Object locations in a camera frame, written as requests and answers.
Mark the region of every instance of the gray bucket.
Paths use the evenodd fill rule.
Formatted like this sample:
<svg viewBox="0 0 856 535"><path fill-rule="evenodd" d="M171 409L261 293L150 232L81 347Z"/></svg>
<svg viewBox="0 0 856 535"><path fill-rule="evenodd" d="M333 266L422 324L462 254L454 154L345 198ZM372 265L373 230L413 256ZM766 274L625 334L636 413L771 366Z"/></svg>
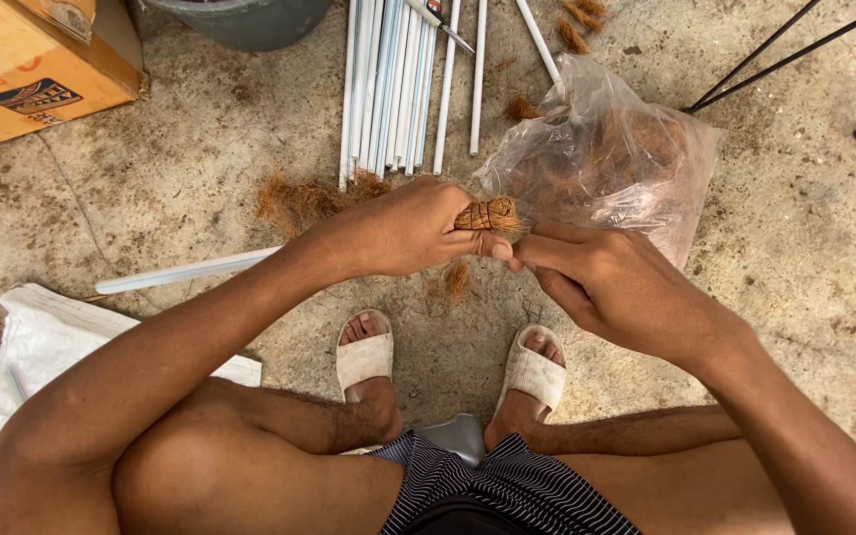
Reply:
<svg viewBox="0 0 856 535"><path fill-rule="evenodd" d="M312 31L330 0L143 0L170 11L190 28L247 53L291 45Z"/></svg>

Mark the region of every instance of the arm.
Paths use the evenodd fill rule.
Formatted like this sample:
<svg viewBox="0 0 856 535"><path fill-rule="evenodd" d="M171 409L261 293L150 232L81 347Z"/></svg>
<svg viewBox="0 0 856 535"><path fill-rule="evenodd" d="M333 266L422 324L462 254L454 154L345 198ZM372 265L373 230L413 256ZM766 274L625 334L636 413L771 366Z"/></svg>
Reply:
<svg viewBox="0 0 856 535"><path fill-rule="evenodd" d="M738 316L642 234L541 224L515 255L582 328L706 384L800 533L856 533L856 444L791 383Z"/></svg>
<svg viewBox="0 0 856 535"><path fill-rule="evenodd" d="M314 226L250 270L82 359L0 433L0 532L115 532L110 481L127 446L320 289L363 275L407 274L471 252L516 263L503 238L452 231L471 201L457 186L415 180Z"/></svg>

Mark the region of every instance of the fingernail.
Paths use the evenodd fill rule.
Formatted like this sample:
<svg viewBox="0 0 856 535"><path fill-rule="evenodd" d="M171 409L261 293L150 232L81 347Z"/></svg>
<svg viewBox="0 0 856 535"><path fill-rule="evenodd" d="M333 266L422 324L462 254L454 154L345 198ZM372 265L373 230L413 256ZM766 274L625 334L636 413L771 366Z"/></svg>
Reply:
<svg viewBox="0 0 856 535"><path fill-rule="evenodd" d="M497 260L503 260L505 262L513 258L511 247L504 244L494 244L493 249L491 250L491 256Z"/></svg>

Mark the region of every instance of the hand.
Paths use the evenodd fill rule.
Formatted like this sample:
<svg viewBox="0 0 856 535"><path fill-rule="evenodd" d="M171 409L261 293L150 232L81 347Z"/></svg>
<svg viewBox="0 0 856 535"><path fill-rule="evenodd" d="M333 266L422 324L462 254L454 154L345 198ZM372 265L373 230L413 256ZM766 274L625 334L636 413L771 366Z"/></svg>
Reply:
<svg viewBox="0 0 856 535"><path fill-rule="evenodd" d="M540 223L515 256L581 328L686 370L751 335L639 232Z"/></svg>
<svg viewBox="0 0 856 535"><path fill-rule="evenodd" d="M491 256L520 270L502 236L454 230L455 218L472 202L465 190L425 175L313 226L300 241L323 242L344 278L407 275L465 254Z"/></svg>

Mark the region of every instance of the printed logo on box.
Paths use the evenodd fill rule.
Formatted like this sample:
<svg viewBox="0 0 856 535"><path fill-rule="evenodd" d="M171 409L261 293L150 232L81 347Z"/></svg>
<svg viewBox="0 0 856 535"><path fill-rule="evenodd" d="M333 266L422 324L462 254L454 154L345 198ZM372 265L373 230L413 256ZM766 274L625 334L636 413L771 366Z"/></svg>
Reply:
<svg viewBox="0 0 856 535"><path fill-rule="evenodd" d="M0 105L22 115L28 115L39 122L42 122L40 118L46 118L51 122L59 121L56 117L42 112L53 107L66 106L79 100L83 100L81 95L51 78L42 78L24 88L0 93Z"/></svg>

